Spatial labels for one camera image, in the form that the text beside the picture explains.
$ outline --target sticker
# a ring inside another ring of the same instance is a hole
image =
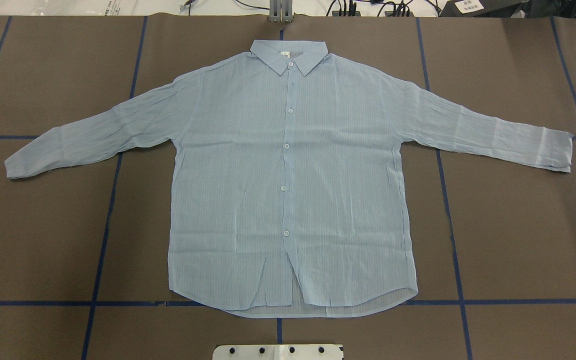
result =
[[[133,10],[135,9],[135,1],[124,1],[128,3],[124,8],[128,9],[132,5],[132,9],[130,9],[130,13],[126,14],[126,11],[122,11],[122,0],[108,0],[108,5],[105,7],[105,12],[103,14],[105,16],[117,16],[117,15],[132,15]]]
[[[462,0],[454,3],[462,14],[467,14],[471,12],[476,12],[478,10],[483,10],[484,6],[480,0]]]

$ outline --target light blue shirt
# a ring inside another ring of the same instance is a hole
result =
[[[169,287],[258,318],[357,317],[418,293],[403,142],[566,173],[572,156],[567,132],[478,114],[323,42],[255,40],[49,130],[7,177],[169,140]]]

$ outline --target shirt sleeve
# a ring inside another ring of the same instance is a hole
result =
[[[486,116],[390,76],[382,79],[382,97],[404,141],[570,173],[569,132]]]
[[[199,77],[188,73],[101,114],[53,127],[7,158],[6,175],[26,178],[176,139],[192,117],[199,86]]]

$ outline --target shirt collar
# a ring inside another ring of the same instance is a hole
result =
[[[281,51],[302,53],[294,58],[288,58]],[[250,52],[269,66],[278,75],[282,75],[288,63],[293,61],[299,71],[306,76],[328,54],[328,48],[323,41],[283,41],[256,39],[250,47]]]

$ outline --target button placket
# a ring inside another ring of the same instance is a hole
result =
[[[295,242],[295,128],[297,116],[297,81],[301,78],[301,73],[294,67],[292,61],[288,62],[286,71],[286,105],[284,108],[285,123],[283,130],[283,164],[284,177],[283,184],[279,187],[283,196],[283,218],[281,235],[283,235],[283,247],[288,254],[288,259],[294,269],[297,264],[297,243]]]

